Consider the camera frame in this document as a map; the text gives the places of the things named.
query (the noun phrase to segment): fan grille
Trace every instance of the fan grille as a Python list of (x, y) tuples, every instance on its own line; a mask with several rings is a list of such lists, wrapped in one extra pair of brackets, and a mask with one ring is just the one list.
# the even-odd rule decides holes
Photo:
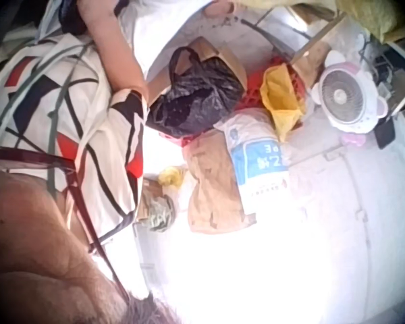
[(363, 94), (358, 82), (343, 71), (330, 72), (323, 81), (323, 103), (341, 122), (354, 122), (363, 110)]

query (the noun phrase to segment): hair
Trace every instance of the hair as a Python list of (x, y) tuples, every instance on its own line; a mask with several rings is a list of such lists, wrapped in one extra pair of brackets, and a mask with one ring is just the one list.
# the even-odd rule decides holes
[(126, 315), (120, 324), (180, 324), (175, 311), (152, 294), (139, 300), (131, 297)]

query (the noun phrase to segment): yellow object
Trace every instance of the yellow object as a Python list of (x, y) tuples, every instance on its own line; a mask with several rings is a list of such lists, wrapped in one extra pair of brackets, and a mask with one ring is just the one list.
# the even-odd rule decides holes
[(286, 64), (267, 69), (260, 93), (275, 123), (279, 141), (285, 142), (287, 133), (306, 112), (304, 99), (298, 99), (294, 92)]
[(158, 183), (164, 186), (175, 186), (180, 188), (183, 184), (184, 170), (179, 167), (167, 167), (157, 177)]

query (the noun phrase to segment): white floor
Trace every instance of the white floor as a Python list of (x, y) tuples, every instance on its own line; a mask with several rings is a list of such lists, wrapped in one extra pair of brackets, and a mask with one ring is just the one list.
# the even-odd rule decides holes
[[(256, 22), (264, 11), (243, 11)], [(276, 17), (306, 29), (276, 9), (260, 26), (297, 49), (305, 40), (280, 27)], [(309, 28), (314, 33), (316, 26)], [(350, 21), (333, 48), (357, 58)], [(251, 72), (271, 47), (233, 20), (196, 14), (169, 42), (149, 78), (165, 66), (176, 47), (197, 36), (227, 44)], [(154, 234), (137, 227), (149, 285), (177, 308), (185, 323), (360, 323), (391, 311), (387, 324), (401, 323), (395, 305), (405, 300), (405, 121), (397, 138), (379, 150), (373, 134), (363, 147), (343, 146), (320, 109), (292, 133), (290, 173), (295, 187), (291, 210), (273, 205), (259, 224), (234, 234), (190, 232), (182, 188), (180, 214), (171, 229)], [(148, 131), (144, 169), (159, 173), (183, 164), (180, 148)]]

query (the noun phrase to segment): white bag with blue label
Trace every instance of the white bag with blue label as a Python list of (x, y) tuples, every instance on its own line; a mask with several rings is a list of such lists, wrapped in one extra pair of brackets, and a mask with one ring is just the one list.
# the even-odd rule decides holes
[(236, 111), (215, 127), (225, 134), (244, 213), (282, 200), (289, 192), (289, 173), (267, 110)]

